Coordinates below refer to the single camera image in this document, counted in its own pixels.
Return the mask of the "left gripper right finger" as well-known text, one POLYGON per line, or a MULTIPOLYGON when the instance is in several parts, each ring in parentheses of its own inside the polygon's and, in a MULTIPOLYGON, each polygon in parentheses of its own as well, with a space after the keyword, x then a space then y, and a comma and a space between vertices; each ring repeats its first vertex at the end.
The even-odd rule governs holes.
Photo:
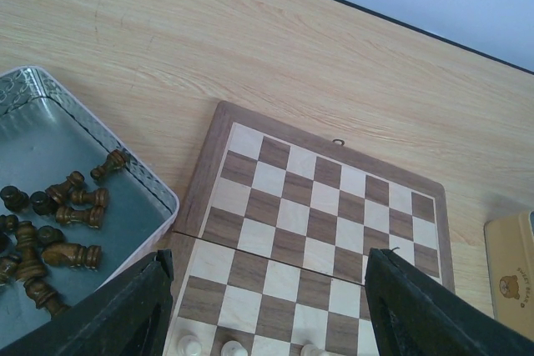
POLYGON ((532 355, 533 342, 389 249, 373 248, 365 293, 380 355, 532 355))

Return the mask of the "light pawn second row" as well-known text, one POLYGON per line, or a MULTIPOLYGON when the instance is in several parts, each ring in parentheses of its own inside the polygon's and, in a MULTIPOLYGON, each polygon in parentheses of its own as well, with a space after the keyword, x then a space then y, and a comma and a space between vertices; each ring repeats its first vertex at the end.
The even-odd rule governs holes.
POLYGON ((193 334, 184 335, 177 343, 178 356, 201 356, 202 350, 202 343, 193 334))
POLYGON ((238 341, 231 340, 225 343, 220 351, 221 356, 248 356, 247 349, 238 341))
POLYGON ((318 348, 312 343, 306 344, 300 351, 300 356, 324 356, 327 355, 326 351, 318 348))

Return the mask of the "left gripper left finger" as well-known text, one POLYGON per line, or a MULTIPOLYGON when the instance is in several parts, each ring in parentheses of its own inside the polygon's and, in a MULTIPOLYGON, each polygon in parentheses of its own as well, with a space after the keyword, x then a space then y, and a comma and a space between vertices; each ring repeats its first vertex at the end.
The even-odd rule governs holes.
POLYGON ((2 355, 161 355, 173 307, 172 251, 149 253, 2 355))

